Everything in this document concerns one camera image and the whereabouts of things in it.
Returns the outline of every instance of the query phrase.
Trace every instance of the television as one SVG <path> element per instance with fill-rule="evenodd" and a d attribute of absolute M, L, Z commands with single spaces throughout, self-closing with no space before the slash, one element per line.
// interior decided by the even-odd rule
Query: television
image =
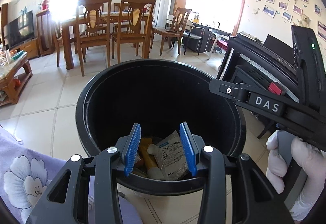
<path fill-rule="evenodd" d="M 6 49 L 12 49 L 26 40 L 34 38 L 33 11 L 29 11 L 5 25 L 3 31 Z"/>

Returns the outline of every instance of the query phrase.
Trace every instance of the yellow tube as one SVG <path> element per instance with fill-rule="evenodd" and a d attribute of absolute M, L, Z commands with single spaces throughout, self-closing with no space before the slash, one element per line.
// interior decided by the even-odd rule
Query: yellow tube
<path fill-rule="evenodd" d="M 141 139 L 139 144 L 139 150 L 143 156 L 145 166 L 147 168 L 147 175 L 151 179 L 155 180 L 164 180 L 164 176 L 156 164 L 156 160 L 154 156 L 149 155 L 147 152 L 147 148 L 150 144 L 152 144 L 152 139 Z"/>

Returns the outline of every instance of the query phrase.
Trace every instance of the piano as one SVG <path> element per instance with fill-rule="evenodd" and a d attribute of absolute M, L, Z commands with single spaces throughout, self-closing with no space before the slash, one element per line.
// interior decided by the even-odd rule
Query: piano
<path fill-rule="evenodd" d="M 270 35 L 264 44 L 240 33 L 236 37 L 231 36 L 217 79 L 231 81 L 235 66 L 246 63 L 254 66 L 272 81 L 278 82 L 285 88 L 288 97 L 299 102 L 300 92 L 290 46 Z"/>

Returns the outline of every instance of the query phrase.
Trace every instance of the flower pattern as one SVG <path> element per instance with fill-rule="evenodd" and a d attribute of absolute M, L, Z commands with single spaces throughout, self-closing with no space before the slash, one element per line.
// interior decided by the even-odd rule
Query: flower pattern
<path fill-rule="evenodd" d="M 26 220 L 51 180 L 44 168 L 44 161 L 26 156 L 14 158 L 10 171 L 4 174 L 4 191 L 10 203 L 21 211 L 22 222 Z"/>

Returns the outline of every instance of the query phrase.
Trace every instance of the blue gripper pad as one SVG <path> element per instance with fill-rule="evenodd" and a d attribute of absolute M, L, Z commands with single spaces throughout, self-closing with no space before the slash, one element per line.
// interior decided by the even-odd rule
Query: blue gripper pad
<path fill-rule="evenodd" d="M 124 158 L 124 175 L 129 176 L 135 164 L 136 154 L 141 141 L 141 126 L 137 124 L 136 129 L 131 136 L 130 144 Z"/>
<path fill-rule="evenodd" d="M 181 139 L 182 147 L 185 152 L 185 159 L 188 164 L 188 169 L 191 172 L 192 176 L 196 176 L 197 166 L 196 166 L 195 153 L 190 144 L 187 132 L 185 130 L 185 126 L 182 123 L 180 124 L 180 139 Z"/>

